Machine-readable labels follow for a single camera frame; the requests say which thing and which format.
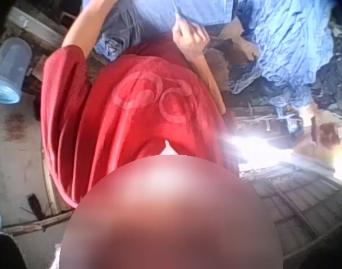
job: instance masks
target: clear plastic container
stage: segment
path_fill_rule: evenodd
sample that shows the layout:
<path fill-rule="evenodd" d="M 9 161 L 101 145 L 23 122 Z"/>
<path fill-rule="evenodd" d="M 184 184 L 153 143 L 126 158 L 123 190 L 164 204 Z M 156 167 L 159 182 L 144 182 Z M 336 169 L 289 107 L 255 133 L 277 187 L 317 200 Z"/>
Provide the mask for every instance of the clear plastic container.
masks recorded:
<path fill-rule="evenodd" d="M 32 52 L 24 40 L 9 38 L 0 47 L 0 103 L 14 104 L 21 98 Z"/>

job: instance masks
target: red t-shirt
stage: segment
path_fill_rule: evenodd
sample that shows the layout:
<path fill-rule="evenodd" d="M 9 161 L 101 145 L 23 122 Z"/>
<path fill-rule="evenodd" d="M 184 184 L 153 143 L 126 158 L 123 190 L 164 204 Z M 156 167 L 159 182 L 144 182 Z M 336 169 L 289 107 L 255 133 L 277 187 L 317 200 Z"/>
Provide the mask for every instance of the red t-shirt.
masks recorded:
<path fill-rule="evenodd" d="M 180 155 L 225 166 L 220 137 L 226 131 L 210 93 L 172 42 L 129 50 L 93 85 L 77 46 L 58 49 L 45 64 L 43 147 L 50 174 L 72 207 L 116 168 L 160 154 L 166 140 Z"/>

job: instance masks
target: floor stain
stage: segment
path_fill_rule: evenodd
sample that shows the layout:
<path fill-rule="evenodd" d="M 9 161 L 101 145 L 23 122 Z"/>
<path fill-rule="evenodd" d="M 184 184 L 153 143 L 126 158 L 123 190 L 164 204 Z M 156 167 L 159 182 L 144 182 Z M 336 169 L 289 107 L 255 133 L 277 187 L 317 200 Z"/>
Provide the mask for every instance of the floor stain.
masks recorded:
<path fill-rule="evenodd" d="M 11 113 L 4 122 L 7 131 L 5 141 L 21 141 L 25 138 L 25 117 L 21 113 Z"/>

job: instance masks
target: denim fabric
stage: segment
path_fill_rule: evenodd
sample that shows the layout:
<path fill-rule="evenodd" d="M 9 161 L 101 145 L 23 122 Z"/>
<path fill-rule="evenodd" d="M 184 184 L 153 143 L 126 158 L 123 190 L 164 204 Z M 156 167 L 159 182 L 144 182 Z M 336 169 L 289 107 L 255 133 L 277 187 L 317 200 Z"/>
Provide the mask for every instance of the denim fabric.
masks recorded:
<path fill-rule="evenodd" d="M 239 0 L 236 14 L 244 38 L 262 54 L 239 79 L 230 75 L 230 91 L 238 94 L 262 76 L 270 104 L 307 105 L 312 100 L 307 84 L 315 82 L 316 72 L 333 56 L 328 28 L 333 6 L 331 0 Z"/>
<path fill-rule="evenodd" d="M 85 8 L 90 0 L 83 0 Z M 97 53 L 110 61 L 132 45 L 170 31 L 175 13 L 201 25 L 231 22 L 233 0 L 122 0 L 107 17 Z"/>

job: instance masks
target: small object on floor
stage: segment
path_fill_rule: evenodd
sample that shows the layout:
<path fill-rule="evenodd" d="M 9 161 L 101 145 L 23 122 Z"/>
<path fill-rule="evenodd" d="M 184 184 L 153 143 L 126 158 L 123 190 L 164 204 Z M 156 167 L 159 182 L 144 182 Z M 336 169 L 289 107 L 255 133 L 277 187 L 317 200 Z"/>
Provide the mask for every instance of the small object on floor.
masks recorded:
<path fill-rule="evenodd" d="M 33 214 L 35 215 L 36 219 L 37 220 L 44 220 L 45 215 L 43 213 L 43 210 L 41 209 L 40 202 L 39 202 L 38 198 L 36 197 L 36 195 L 34 193 L 29 195 L 27 198 L 27 201 L 28 201 L 28 204 L 29 204 Z"/>

